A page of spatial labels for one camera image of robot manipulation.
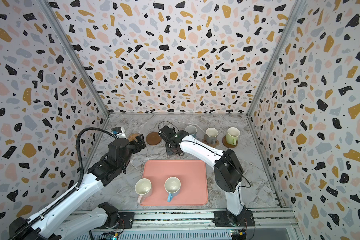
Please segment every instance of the cork coaster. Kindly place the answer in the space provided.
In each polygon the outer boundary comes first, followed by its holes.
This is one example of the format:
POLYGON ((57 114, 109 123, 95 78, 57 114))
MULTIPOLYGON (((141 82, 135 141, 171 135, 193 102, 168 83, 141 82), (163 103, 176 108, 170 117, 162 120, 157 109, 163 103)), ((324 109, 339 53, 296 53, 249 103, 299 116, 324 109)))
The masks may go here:
POLYGON ((137 137, 137 136, 140 136, 140 133, 131 134, 131 135, 128 137, 128 141, 136 140, 136 137, 137 137))
POLYGON ((217 145, 219 145, 219 140, 217 140, 217 139, 216 139, 215 144, 209 144, 209 143, 207 143, 205 138, 202 140, 202 142, 203 142, 204 144, 208 145, 208 146, 211 146, 211 147, 216 147, 217 145))
POLYGON ((227 143, 225 137, 226 137, 226 136, 223 137, 223 144, 224 144, 224 146, 226 146, 227 148, 234 148, 234 147, 236 147, 236 146, 239 144, 239 140, 236 141, 236 145, 229 144, 229 143, 227 143))
POLYGON ((145 141, 149 145, 157 145, 161 142, 161 137, 158 135, 158 132, 151 132, 147 135, 145 141))

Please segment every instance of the terrazzo wallpaper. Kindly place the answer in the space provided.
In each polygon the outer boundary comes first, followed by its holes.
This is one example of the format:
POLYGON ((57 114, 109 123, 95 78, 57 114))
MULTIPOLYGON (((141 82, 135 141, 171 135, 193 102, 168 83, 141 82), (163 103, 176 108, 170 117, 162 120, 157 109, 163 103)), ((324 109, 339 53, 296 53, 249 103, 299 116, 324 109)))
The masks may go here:
POLYGON ((250 120, 305 238, 360 240, 360 0, 306 3, 250 120))
POLYGON ((110 112, 247 112, 295 1, 53 0, 110 112))
POLYGON ((73 185, 105 118, 36 3, 0 1, 0 239, 73 185))

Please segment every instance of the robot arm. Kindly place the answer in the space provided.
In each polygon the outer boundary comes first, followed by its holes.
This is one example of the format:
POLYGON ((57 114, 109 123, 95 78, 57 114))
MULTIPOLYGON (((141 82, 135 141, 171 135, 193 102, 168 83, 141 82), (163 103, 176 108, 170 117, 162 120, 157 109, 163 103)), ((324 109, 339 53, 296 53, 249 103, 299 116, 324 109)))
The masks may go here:
POLYGON ((210 147, 189 133, 183 130, 176 133, 168 126, 161 128, 159 135, 165 141, 166 147, 173 153, 181 155, 183 152, 187 152, 214 169, 216 184, 225 191, 228 218, 232 224, 240 225, 245 211, 239 196, 244 170, 235 152, 230 149, 222 151, 210 147))
POLYGON ((131 155, 145 148, 142 134, 133 141, 129 141, 125 138, 124 130, 120 127, 112 129, 112 133, 116 139, 108 145, 108 153, 88 169, 81 185, 72 186, 47 207, 31 215, 29 219, 17 218, 10 224, 11 237, 16 236, 14 238, 24 240, 60 239, 61 237, 70 239, 84 230, 88 231, 102 225, 110 228, 116 226, 117 209, 108 203, 100 204, 88 216, 85 215, 68 223, 63 223, 91 195, 109 184, 121 172, 126 173, 125 169, 129 164, 131 155))

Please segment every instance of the marble surface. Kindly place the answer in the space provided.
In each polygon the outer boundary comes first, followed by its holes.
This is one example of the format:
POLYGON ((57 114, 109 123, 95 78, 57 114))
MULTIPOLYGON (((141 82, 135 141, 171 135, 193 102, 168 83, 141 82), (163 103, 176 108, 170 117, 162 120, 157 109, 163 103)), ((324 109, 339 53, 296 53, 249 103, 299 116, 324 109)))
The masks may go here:
MULTIPOLYGON (((122 126, 125 128, 126 135, 141 133, 146 136, 150 132, 157 132, 157 125, 161 121, 170 121, 179 129, 184 129, 187 125, 194 125, 197 128, 197 139, 202 140, 205 130, 214 127, 219 131, 218 149, 227 149, 222 144, 229 127, 237 127, 240 130, 238 146, 233 150, 244 169, 244 176, 250 181, 251 188, 240 188, 241 200, 248 208, 259 207, 279 207, 278 201, 274 199, 273 191, 270 188, 267 176, 261 163, 253 137, 251 135, 245 115, 185 115, 185 114, 113 114, 106 129, 122 126)), ((108 144, 112 141, 111 137, 103 134, 100 144, 96 149, 92 162, 98 161, 108 151, 108 144)), ((158 145, 147 147, 137 154, 132 155, 127 173, 121 174, 100 192, 92 195, 84 202, 78 210, 91 210, 98 204, 109 202, 121 210, 135 209, 206 209, 206 208, 226 208, 224 191, 221 190, 216 182, 213 169, 206 166, 208 203, 204 206, 150 206, 143 207, 137 203, 138 195, 135 193, 135 184, 142 178, 144 164, 149 159, 195 159, 190 154, 184 156, 168 156, 165 152, 164 141, 158 145)))

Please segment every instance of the mug handle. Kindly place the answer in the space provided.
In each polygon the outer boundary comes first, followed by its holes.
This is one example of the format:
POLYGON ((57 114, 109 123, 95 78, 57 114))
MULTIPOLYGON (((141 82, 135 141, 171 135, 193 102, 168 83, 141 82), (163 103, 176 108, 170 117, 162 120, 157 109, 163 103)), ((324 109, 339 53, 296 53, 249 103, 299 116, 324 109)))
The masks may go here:
POLYGON ((173 195, 172 195, 172 193, 168 194, 168 199, 167 199, 167 202, 170 202, 172 199, 173 199, 173 195))
POLYGON ((137 199, 137 203, 141 204, 144 201, 145 197, 143 197, 142 195, 139 195, 139 198, 137 199))

